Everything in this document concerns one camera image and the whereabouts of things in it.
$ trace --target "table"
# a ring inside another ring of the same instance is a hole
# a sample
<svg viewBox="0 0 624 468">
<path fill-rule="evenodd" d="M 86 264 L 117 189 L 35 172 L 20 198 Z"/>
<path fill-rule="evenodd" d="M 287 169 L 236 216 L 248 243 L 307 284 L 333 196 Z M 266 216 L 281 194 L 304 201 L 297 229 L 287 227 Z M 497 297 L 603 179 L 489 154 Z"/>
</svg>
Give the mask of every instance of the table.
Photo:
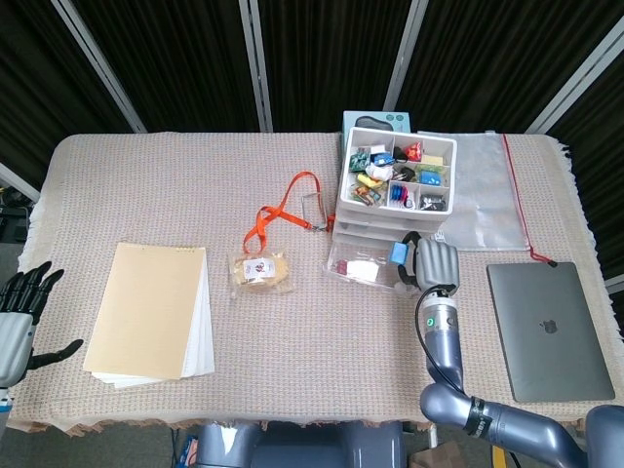
<svg viewBox="0 0 624 468">
<path fill-rule="evenodd" d="M 624 344 L 562 147 L 547 136 L 508 136 L 531 241 L 574 261 L 590 305 L 616 404 L 624 404 Z M 295 291 L 232 301 L 227 254 L 238 252 L 257 209 L 281 200 L 292 177 L 314 172 L 330 211 L 339 175 L 338 134 L 72 136 L 56 149 L 20 269 L 50 259 L 65 276 L 50 297 L 37 353 L 88 343 L 119 241 L 206 246 L 214 374 L 114 390 L 82 371 L 87 346 L 31 372 L 14 390 L 10 425 L 55 425 L 72 434 L 106 421 L 191 424 L 200 419 L 364 419 L 426 422 L 418 407 L 431 381 L 413 329 L 412 300 L 329 278 L 325 233 L 277 220 L 269 248 L 284 249 Z M 300 213 L 298 195 L 288 211 Z M 512 399 L 486 266 L 528 253 L 460 253 L 458 303 L 468 394 L 545 414 L 582 418 L 602 402 L 519 405 Z"/>
</svg>

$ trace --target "notepad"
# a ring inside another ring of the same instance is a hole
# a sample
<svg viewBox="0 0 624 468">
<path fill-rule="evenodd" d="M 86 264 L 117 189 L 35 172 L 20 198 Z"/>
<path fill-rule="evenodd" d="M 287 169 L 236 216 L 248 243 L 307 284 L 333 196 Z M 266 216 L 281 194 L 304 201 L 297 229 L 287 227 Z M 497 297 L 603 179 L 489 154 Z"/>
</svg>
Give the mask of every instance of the notepad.
<svg viewBox="0 0 624 468">
<path fill-rule="evenodd" d="M 118 244 L 83 369 L 116 388 L 215 371 L 206 250 Z"/>
</svg>

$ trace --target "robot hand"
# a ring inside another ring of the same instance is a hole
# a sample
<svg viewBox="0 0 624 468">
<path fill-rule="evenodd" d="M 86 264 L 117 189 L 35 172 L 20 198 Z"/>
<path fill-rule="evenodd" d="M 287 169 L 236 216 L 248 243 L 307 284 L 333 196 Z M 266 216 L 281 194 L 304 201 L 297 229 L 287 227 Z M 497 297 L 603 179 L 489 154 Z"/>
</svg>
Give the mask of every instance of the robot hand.
<svg viewBox="0 0 624 468">
<path fill-rule="evenodd" d="M 27 371 L 58 363 L 74 354 L 83 340 L 76 339 L 56 353 L 33 356 L 32 340 L 46 302 L 63 270 L 44 279 L 52 263 L 26 274 L 18 273 L 0 290 L 0 389 L 20 382 Z"/>
</svg>

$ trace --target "silver laptop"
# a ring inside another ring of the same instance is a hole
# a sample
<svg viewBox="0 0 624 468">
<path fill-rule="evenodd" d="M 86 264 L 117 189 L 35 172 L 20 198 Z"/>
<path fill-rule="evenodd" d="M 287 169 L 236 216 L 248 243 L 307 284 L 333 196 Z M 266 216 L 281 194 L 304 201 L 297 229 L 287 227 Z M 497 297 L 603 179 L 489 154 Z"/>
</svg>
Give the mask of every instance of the silver laptop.
<svg viewBox="0 0 624 468">
<path fill-rule="evenodd" d="M 517 402 L 615 398 L 574 263 L 489 265 L 487 276 Z"/>
</svg>

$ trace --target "lanyard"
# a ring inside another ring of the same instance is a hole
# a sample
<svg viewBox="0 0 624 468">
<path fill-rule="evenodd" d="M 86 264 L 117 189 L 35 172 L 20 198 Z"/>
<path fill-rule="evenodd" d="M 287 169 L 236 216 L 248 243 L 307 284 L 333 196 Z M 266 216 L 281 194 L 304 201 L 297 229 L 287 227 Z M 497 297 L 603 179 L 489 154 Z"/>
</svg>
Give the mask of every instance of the lanyard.
<svg viewBox="0 0 624 468">
<path fill-rule="evenodd" d="M 257 215 L 255 216 L 255 227 L 250 232 L 247 233 L 247 235 L 245 236 L 245 239 L 243 240 L 243 251 L 245 251 L 245 254 L 250 253 L 249 249 L 247 248 L 247 243 L 253 236 L 257 236 L 257 238 L 260 241 L 260 251 L 258 253 L 260 254 L 264 249 L 266 249 L 266 226 L 269 222 L 271 222 L 273 219 L 277 217 L 280 217 L 281 219 L 285 219 L 286 221 L 297 224 L 301 226 L 303 229 L 307 229 L 310 231 L 326 230 L 326 228 L 315 226 L 309 221 L 306 221 L 305 219 L 301 219 L 300 217 L 295 216 L 294 214 L 290 214 L 284 211 L 286 202 L 288 202 L 289 195 L 291 194 L 291 189 L 293 188 L 293 186 L 296 184 L 298 180 L 304 177 L 313 177 L 314 182 L 316 183 L 316 191 L 319 194 L 321 193 L 321 182 L 314 175 L 314 173 L 311 173 L 309 171 L 302 171 L 299 174 L 295 175 L 294 178 L 291 180 L 291 183 L 289 185 L 288 190 L 286 191 L 286 194 L 284 195 L 284 198 L 282 199 L 282 203 L 280 203 L 278 207 L 262 207 L 257 212 Z M 323 210 L 323 205 L 321 204 L 320 196 L 319 196 L 319 208 L 321 210 L 321 213 L 325 213 Z"/>
</svg>

